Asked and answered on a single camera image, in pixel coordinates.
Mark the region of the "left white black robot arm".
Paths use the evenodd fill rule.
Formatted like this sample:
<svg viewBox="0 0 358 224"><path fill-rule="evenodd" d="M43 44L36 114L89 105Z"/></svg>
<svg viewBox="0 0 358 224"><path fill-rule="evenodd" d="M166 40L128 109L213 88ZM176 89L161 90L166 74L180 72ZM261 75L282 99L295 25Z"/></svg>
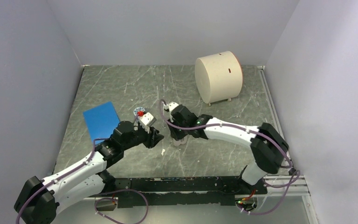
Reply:
<svg viewBox="0 0 358 224"><path fill-rule="evenodd" d="M14 205L15 222L49 224L67 207L92 195L109 196L117 189L107 168L124 157L125 150L143 144L153 148L164 136L151 125L121 121L108 138L93 141L91 152L70 167L44 178L29 178Z"/></svg>

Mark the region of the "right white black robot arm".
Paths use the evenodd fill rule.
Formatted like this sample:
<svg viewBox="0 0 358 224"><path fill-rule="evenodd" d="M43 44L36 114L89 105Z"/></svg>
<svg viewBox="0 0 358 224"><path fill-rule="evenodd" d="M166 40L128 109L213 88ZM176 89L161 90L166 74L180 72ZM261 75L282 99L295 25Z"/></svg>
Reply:
<svg viewBox="0 0 358 224"><path fill-rule="evenodd" d="M225 122L211 115L195 115L184 105L175 102L160 103L160 112L168 112L165 122L171 137L176 141L186 138L223 140L236 145L250 147L254 162L246 165L238 180L238 189L244 194L255 189L256 184L267 174L277 174L281 168L291 168L288 157L289 146L270 123L260 126L244 126Z"/></svg>

